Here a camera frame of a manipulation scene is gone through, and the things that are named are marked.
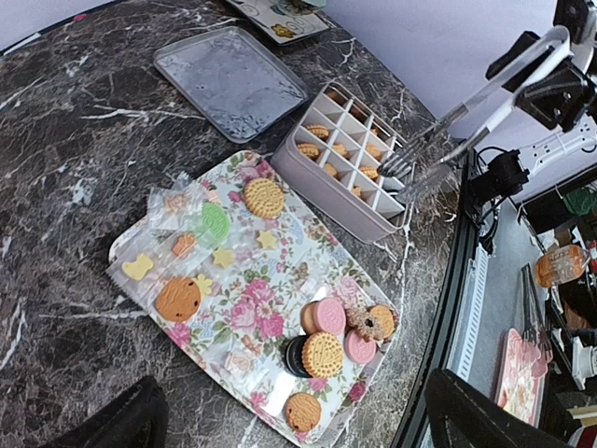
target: orange bottle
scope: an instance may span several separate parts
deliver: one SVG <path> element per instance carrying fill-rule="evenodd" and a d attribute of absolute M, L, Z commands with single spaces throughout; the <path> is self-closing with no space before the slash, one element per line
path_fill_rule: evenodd
<path fill-rule="evenodd" d="M 565 245 L 545 254 L 536 263 L 537 282 L 555 287 L 580 277 L 589 262 L 588 254 L 578 245 Z"/>

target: green circle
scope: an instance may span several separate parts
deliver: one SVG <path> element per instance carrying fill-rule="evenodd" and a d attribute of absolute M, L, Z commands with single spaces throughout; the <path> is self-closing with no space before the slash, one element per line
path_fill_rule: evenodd
<path fill-rule="evenodd" d="M 217 241 L 223 241 L 230 231 L 230 220 L 222 207 L 216 203 L 205 203 L 201 210 L 201 224 Z"/>

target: marble table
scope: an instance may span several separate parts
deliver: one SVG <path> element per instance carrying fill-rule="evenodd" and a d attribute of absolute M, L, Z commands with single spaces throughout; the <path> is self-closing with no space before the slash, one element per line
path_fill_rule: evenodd
<path fill-rule="evenodd" d="M 219 2 L 131 0 L 71 21 L 0 60 L 0 446 L 79 425 L 146 374 L 170 404 L 169 447 L 289 445 L 193 364 L 104 271 L 152 186 L 242 148 L 277 148 L 300 111 L 241 147 L 153 67 L 153 52 L 247 29 L 315 93 L 336 79 L 408 137 L 431 116 L 338 27 L 276 48 Z M 429 148 L 429 160 L 438 153 Z M 417 205 L 405 230 L 363 245 L 323 216 L 401 310 L 401 331 L 337 446 L 392 440 L 419 368 L 450 252 L 457 195 Z"/>

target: pink macaron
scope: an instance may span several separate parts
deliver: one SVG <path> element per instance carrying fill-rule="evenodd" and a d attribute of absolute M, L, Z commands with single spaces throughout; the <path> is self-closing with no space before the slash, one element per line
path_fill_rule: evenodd
<path fill-rule="evenodd" d="M 377 344 L 371 340 L 369 342 L 361 338 L 353 329 L 348 332 L 344 339 L 344 349 L 348 358 L 357 364 L 367 364 L 377 351 Z"/>
<path fill-rule="evenodd" d="M 312 308 L 312 318 L 321 331 L 338 336 L 346 328 L 344 307 L 336 299 L 323 299 Z"/>

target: yellow star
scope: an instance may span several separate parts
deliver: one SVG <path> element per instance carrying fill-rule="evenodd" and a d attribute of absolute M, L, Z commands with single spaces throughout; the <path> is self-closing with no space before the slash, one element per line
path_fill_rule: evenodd
<path fill-rule="evenodd" d="M 228 268 L 234 262 L 232 251 L 219 247 L 214 254 L 214 264 L 219 264 L 224 269 Z"/>
<path fill-rule="evenodd" d="M 206 278 L 202 273 L 193 278 L 193 281 L 199 287 L 202 297 L 209 296 L 212 293 L 212 283 L 214 281 Z"/>
<path fill-rule="evenodd" d="M 261 243 L 263 249 L 276 248 L 276 238 L 271 234 L 271 231 L 260 231 L 257 240 Z"/>

